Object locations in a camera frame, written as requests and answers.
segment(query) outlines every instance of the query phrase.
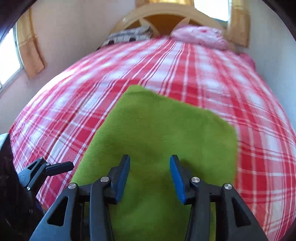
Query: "curtain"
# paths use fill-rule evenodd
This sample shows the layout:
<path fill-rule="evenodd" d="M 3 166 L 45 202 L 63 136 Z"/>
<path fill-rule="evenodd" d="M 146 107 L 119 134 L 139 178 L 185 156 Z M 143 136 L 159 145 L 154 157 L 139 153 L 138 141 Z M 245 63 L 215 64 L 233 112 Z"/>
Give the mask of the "curtain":
<path fill-rule="evenodd" d="M 243 47 L 249 47 L 250 30 L 248 0 L 229 0 L 227 39 Z"/>
<path fill-rule="evenodd" d="M 20 56 L 29 78 L 33 78 L 46 67 L 38 39 L 34 33 L 32 10 L 29 8 L 17 21 L 17 42 Z"/>
<path fill-rule="evenodd" d="M 183 5 L 194 6 L 194 0 L 136 0 L 136 7 L 140 7 L 149 3 L 159 2 L 178 3 Z"/>

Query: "red and white checkered blanket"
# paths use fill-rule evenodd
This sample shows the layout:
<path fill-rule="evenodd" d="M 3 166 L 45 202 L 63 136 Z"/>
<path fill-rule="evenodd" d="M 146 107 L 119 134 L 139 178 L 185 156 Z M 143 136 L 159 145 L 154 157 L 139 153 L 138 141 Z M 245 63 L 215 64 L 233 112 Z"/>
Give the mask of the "red and white checkered blanket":
<path fill-rule="evenodd" d="M 72 172 L 47 178 L 37 198 L 46 206 L 54 202 L 131 84 L 209 109 L 235 127 L 236 189 L 269 240 L 279 240 L 296 216 L 296 136 L 283 108 L 233 52 L 166 38 L 94 52 L 27 104 L 10 130 L 17 172 L 40 156 L 75 165 Z"/>

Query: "green towel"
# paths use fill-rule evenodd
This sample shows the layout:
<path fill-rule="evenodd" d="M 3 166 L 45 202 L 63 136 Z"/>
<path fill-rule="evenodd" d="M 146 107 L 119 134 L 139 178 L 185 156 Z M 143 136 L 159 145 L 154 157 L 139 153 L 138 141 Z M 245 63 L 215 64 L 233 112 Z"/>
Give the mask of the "green towel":
<path fill-rule="evenodd" d="M 110 205 L 115 240 L 181 241 L 190 206 L 177 198 L 170 156 L 178 155 L 207 183 L 234 183 L 237 138 L 234 128 L 209 110 L 134 85 L 94 135 L 72 182 L 85 185 L 107 175 L 123 154 L 130 156 L 131 169 L 121 202 Z"/>

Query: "wall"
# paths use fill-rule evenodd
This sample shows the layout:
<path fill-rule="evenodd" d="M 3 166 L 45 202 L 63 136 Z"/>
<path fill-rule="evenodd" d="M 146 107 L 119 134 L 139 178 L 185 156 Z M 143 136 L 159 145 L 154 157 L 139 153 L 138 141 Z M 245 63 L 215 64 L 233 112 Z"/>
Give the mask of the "wall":
<path fill-rule="evenodd" d="M 0 133 L 49 80 L 95 51 L 134 8 L 135 0 L 38 0 L 32 6 L 33 24 L 47 68 L 30 80 L 22 71 L 0 93 Z"/>
<path fill-rule="evenodd" d="M 296 42 L 262 0 L 249 0 L 251 42 L 245 50 L 268 83 L 296 129 Z"/>

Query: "silver bolt head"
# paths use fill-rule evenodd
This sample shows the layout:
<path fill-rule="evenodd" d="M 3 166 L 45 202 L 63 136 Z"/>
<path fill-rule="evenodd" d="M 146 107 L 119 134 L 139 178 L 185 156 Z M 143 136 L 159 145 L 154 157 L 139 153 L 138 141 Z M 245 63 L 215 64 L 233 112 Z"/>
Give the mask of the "silver bolt head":
<path fill-rule="evenodd" d="M 109 181 L 109 177 L 101 177 L 101 182 L 106 183 Z"/>
<path fill-rule="evenodd" d="M 224 188 L 227 189 L 227 190 L 231 190 L 231 189 L 232 189 L 232 185 L 229 184 L 229 183 L 226 183 L 226 184 L 224 185 Z"/>
<path fill-rule="evenodd" d="M 191 181 L 194 183 L 199 183 L 200 179 L 198 177 L 193 177 L 193 178 L 191 178 Z"/>
<path fill-rule="evenodd" d="M 70 183 L 69 185 L 68 185 L 68 188 L 69 189 L 74 189 L 76 187 L 76 184 L 75 183 Z"/>

